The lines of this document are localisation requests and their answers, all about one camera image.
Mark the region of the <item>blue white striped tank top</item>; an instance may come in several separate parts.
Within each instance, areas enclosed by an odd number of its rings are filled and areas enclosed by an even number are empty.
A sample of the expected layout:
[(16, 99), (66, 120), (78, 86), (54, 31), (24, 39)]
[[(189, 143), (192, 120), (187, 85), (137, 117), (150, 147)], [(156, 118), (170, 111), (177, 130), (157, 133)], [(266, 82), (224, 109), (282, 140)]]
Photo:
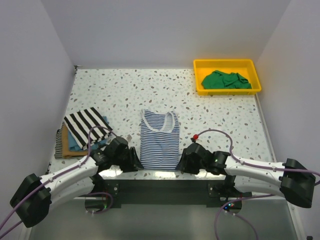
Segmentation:
[(144, 169), (174, 171), (180, 160), (180, 124), (174, 111), (141, 111), (140, 162)]

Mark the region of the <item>green tank top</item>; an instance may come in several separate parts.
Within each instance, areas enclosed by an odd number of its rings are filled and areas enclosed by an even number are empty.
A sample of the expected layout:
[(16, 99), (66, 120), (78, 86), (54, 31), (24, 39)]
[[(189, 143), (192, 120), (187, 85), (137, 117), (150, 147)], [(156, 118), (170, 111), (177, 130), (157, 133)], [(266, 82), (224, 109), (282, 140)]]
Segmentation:
[(239, 73), (225, 73), (219, 70), (215, 70), (207, 75), (201, 85), (206, 90), (252, 89), (250, 82)]

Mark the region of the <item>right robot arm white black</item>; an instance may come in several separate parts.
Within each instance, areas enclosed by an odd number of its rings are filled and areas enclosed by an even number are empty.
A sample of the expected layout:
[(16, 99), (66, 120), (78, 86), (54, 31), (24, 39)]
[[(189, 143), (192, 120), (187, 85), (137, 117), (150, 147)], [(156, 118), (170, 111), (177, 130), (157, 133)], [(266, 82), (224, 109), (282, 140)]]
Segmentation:
[(205, 170), (213, 175), (224, 175), (223, 192), (230, 197), (238, 192), (257, 192), (285, 198), (301, 208), (312, 207), (315, 174), (295, 159), (286, 162), (262, 162), (236, 158), (225, 151), (210, 152), (192, 143), (182, 152), (178, 171), (197, 175)]

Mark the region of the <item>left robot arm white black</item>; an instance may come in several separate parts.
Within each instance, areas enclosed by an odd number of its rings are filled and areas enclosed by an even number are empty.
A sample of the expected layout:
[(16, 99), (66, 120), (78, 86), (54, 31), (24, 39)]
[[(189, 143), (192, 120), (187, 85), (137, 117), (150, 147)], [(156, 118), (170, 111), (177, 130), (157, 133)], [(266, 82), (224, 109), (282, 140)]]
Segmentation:
[(24, 178), (10, 205), (27, 228), (39, 224), (54, 205), (77, 196), (99, 196), (104, 190), (100, 172), (118, 166), (124, 173), (143, 170), (136, 149), (122, 137), (114, 138), (72, 165), (56, 172)]

